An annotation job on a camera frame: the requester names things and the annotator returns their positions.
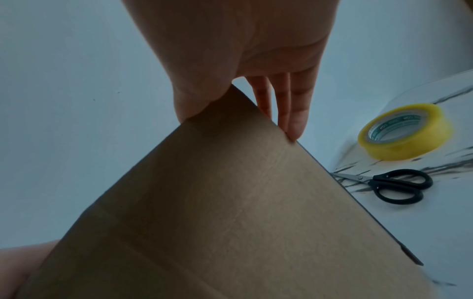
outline brown cardboard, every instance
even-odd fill
[[[89,207],[17,298],[432,296],[395,240],[231,87]]]

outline packing tape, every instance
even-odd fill
[[[380,160],[405,160],[444,144],[452,126],[440,107],[412,104],[388,111],[370,121],[358,134],[358,143]]]

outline tape label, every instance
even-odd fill
[[[377,121],[365,139],[371,143],[386,143],[399,140],[420,130],[427,121],[422,110],[404,110],[387,115]]]

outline black scissors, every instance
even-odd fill
[[[398,169],[393,170],[387,173],[378,174],[374,176],[363,176],[363,175],[352,175],[352,174],[343,174],[343,173],[331,173],[333,176],[338,176],[346,178],[352,181],[358,181],[360,183],[368,184],[376,196],[388,203],[392,204],[413,204],[421,201],[424,198],[424,194],[421,190],[430,188],[434,182],[432,178],[420,170],[414,169]],[[412,177],[423,177],[425,179],[422,183],[412,183],[402,179],[393,179],[392,177],[398,176],[407,176],[408,178]],[[380,190],[392,190],[404,194],[412,194],[412,197],[408,199],[390,199],[386,196],[383,196],[379,191]]]

